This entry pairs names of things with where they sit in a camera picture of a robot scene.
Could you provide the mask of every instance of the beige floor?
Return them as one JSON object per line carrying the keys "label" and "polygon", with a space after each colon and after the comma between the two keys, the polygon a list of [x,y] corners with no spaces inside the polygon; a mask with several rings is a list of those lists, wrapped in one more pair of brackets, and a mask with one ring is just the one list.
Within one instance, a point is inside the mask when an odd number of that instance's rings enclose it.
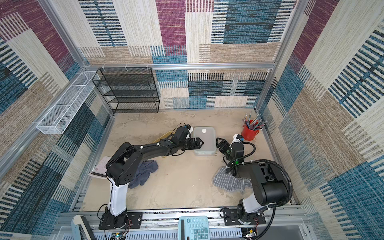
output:
{"label": "beige floor", "polygon": [[[124,143],[147,144],[156,140],[185,122],[193,127],[212,126],[216,136],[231,142],[235,133],[241,133],[241,119],[249,113],[247,109],[221,109],[204,111],[171,111],[159,113],[117,114],[102,156],[112,156]],[[256,152],[248,159],[272,159],[262,132],[252,143]],[[245,146],[245,153],[252,147]],[[217,151],[214,156],[197,157],[193,151],[183,155],[155,160],[159,169],[150,175],[143,186],[128,189],[126,198],[128,209],[163,209],[183,207],[219,207],[237,205],[241,198],[252,191],[246,189],[231,193],[212,184],[212,179],[221,166],[223,155]],[[85,196],[82,211],[98,210],[109,199],[109,182],[106,179],[92,178]]]}

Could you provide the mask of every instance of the plastic container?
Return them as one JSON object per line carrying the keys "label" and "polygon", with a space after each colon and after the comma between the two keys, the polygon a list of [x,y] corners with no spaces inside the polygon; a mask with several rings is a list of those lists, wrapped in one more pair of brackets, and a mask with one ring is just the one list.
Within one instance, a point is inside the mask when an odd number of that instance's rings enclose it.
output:
{"label": "plastic container", "polygon": [[243,125],[243,131],[241,132],[241,135],[244,137],[247,141],[252,141],[255,139],[255,136],[259,133],[259,130],[250,130],[245,124]]}
{"label": "plastic container", "polygon": [[195,149],[196,156],[212,156],[216,153],[216,132],[213,127],[194,127],[192,137],[199,137],[203,142],[200,149]]}

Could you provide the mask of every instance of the gray striped towel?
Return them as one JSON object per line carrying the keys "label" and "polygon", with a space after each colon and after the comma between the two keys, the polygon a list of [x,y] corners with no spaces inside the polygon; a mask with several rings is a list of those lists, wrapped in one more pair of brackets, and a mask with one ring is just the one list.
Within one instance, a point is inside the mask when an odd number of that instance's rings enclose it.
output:
{"label": "gray striped towel", "polygon": [[225,173],[225,167],[221,167],[214,176],[212,183],[221,189],[229,192],[244,191],[245,187],[252,188],[251,180],[235,178],[231,173]]}

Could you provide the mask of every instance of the gray cloth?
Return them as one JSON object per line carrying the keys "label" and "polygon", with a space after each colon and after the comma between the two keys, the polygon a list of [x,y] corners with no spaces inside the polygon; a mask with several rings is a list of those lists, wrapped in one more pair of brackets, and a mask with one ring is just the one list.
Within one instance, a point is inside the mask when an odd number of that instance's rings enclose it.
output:
{"label": "gray cloth", "polygon": [[252,188],[251,180],[245,178],[235,178],[231,173],[225,173],[225,167],[219,169],[214,176],[212,183],[221,189],[229,192],[244,191],[245,187]]}
{"label": "gray cloth", "polygon": [[159,166],[154,160],[147,160],[142,162],[137,168],[136,174],[129,183],[128,187],[132,189],[134,187],[137,187],[139,184],[143,186],[144,183],[148,180],[149,175],[152,172],[156,172],[158,168]]}

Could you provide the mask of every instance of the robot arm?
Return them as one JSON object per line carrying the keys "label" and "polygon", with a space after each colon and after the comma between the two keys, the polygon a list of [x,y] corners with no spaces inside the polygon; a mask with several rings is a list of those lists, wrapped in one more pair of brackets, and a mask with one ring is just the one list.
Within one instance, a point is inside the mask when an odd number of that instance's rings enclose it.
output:
{"label": "robot arm", "polygon": [[227,158],[227,168],[235,178],[251,179],[253,194],[240,200],[237,212],[240,221],[250,222],[255,214],[268,208],[283,206],[292,197],[292,182],[287,172],[276,162],[258,160],[244,162],[244,144],[241,135],[236,134],[230,145],[225,139],[217,138],[216,147]]}
{"label": "robot arm", "polygon": [[175,134],[161,139],[157,143],[131,145],[123,143],[108,161],[107,178],[111,183],[111,199],[106,207],[109,225],[121,228],[126,224],[126,196],[129,182],[134,178],[141,162],[159,156],[173,155],[178,150],[200,149],[204,142],[200,138],[191,138],[193,128],[189,125],[178,127]]}

